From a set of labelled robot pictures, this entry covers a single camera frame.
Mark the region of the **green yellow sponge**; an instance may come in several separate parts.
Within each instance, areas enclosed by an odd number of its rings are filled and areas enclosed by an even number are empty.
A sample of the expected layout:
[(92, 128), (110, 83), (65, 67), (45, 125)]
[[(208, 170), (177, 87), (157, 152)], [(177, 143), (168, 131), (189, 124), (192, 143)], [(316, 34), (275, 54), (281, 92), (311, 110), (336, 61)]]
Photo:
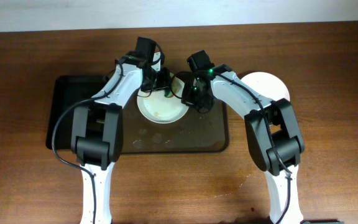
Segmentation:
[(173, 91), (171, 89), (165, 89), (164, 90), (164, 97), (166, 97), (166, 98), (174, 97)]

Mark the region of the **white plate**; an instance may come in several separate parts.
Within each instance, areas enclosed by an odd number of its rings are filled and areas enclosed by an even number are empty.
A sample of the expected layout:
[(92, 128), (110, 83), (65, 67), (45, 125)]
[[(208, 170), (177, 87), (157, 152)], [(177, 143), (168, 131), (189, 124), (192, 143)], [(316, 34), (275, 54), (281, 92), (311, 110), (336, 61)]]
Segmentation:
[(285, 98), (290, 101), (290, 93), (284, 82), (267, 72), (252, 72), (241, 78), (241, 81), (261, 95), (275, 101)]
[(175, 77), (167, 89), (174, 97), (164, 97), (164, 90), (155, 92), (137, 92), (137, 106), (141, 114), (151, 122), (169, 124), (178, 121), (188, 112), (189, 107), (181, 103), (181, 94), (185, 84)]

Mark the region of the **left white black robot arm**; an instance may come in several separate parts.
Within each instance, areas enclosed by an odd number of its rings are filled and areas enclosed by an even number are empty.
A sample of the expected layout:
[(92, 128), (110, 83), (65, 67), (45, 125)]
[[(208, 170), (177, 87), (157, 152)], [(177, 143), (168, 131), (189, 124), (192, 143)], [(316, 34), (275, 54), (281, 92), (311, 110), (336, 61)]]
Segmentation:
[(134, 93), (154, 84), (162, 64), (160, 52), (125, 55), (107, 84), (74, 106), (71, 149), (83, 177), (81, 224), (112, 222), (111, 180), (123, 148), (123, 109)]

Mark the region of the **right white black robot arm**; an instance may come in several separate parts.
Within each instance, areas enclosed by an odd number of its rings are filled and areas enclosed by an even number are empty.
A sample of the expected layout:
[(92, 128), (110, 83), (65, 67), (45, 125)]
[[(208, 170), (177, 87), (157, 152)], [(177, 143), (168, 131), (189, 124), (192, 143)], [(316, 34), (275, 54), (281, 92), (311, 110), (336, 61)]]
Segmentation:
[(230, 106), (244, 119), (249, 154), (265, 174), (272, 223), (302, 223), (297, 174), (305, 144), (291, 103), (274, 100), (244, 83), (227, 65), (192, 65), (181, 102), (200, 113), (215, 100)]

